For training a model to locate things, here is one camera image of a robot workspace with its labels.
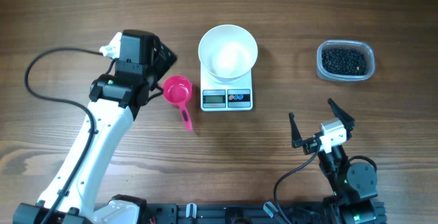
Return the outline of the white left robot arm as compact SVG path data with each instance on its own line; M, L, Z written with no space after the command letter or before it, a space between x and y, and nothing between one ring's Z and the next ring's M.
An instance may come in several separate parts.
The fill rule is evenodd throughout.
M34 205L21 203L13 223L148 223L147 202L116 195L96 210L103 176L121 138L140 108L163 90L158 81L176 62L176 55L151 32L126 29L119 45L102 48L112 62L90 86L83 125L53 181Z

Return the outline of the pink measuring scoop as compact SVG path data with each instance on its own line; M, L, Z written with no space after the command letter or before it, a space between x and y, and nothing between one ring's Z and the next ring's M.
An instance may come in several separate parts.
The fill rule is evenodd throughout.
M170 105L178 107L185 128L192 131L192 121L187 109L187 104L192 98L190 80L181 75L173 75L165 80L162 88L164 89L164 99Z

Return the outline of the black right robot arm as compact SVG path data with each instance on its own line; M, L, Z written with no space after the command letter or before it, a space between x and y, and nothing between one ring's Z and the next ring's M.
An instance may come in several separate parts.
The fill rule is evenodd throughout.
M333 195L323 200L325 221L328 223L386 223L385 206L375 202L377 165L363 155L348 157L343 144L352 138L355 119L332 99L328 104L335 118L320 124L320 131L310 138L302 138L289 113L292 146L303 148L311 159L319 159L319 167L327 178Z

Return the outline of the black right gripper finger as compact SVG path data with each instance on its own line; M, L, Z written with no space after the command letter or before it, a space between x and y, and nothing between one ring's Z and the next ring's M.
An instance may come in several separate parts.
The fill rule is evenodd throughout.
M302 136L300 135L298 126L295 122L294 113L290 112L288 115L289 115L289 123L291 126L291 131L292 131L292 146L293 148L299 148L304 145L304 142Z
M328 104L330 105L335 117L343 123L346 130L352 131L355 126L355 119L343 109L341 109L331 98L328 98Z

